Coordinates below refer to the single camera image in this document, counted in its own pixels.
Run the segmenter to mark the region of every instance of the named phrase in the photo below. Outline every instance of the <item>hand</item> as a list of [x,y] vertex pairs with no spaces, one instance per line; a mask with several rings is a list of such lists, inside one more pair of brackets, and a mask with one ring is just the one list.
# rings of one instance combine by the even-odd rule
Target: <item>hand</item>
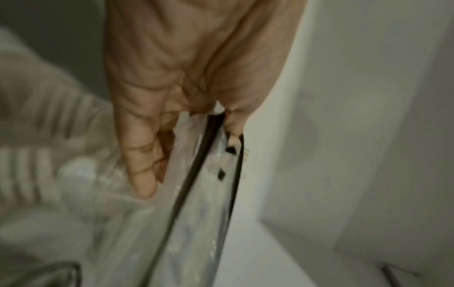
[[306,0],[107,0],[105,68],[130,180],[162,181],[181,111],[219,101],[232,140],[263,103]]

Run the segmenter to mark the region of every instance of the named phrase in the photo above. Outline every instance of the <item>skin crease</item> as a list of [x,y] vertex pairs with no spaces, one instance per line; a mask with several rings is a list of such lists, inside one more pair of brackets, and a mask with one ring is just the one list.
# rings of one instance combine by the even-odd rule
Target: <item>skin crease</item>
[[181,111],[226,109],[231,142],[276,82],[306,0],[107,0],[105,69],[130,180],[162,181]]

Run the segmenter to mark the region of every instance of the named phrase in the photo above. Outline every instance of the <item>transparent plastic packaging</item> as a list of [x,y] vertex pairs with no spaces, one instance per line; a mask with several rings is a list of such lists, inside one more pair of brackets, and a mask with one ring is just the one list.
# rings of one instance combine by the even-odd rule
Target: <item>transparent plastic packaging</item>
[[240,146],[226,151],[206,116],[181,117],[164,182],[141,200],[110,104],[0,36],[14,39],[2,49],[0,37],[0,268],[27,258],[0,287],[210,286]]

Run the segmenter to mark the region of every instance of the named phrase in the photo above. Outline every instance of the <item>clear plastic bag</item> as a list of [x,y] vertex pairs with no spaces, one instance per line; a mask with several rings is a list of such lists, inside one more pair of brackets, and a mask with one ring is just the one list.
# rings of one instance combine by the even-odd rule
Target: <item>clear plastic bag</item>
[[0,272],[0,287],[46,271],[60,280],[59,266],[76,266],[83,287],[209,286],[240,149],[226,151],[222,117],[182,117],[164,182],[138,199],[110,104],[15,45],[0,49],[0,258],[14,250],[33,264]]

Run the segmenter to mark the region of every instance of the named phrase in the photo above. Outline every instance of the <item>human hand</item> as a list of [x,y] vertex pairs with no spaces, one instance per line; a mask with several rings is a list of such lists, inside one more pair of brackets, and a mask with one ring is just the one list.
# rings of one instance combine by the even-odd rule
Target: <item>human hand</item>
[[287,58],[306,0],[107,0],[105,68],[130,180],[162,181],[181,111],[219,101],[235,141]]

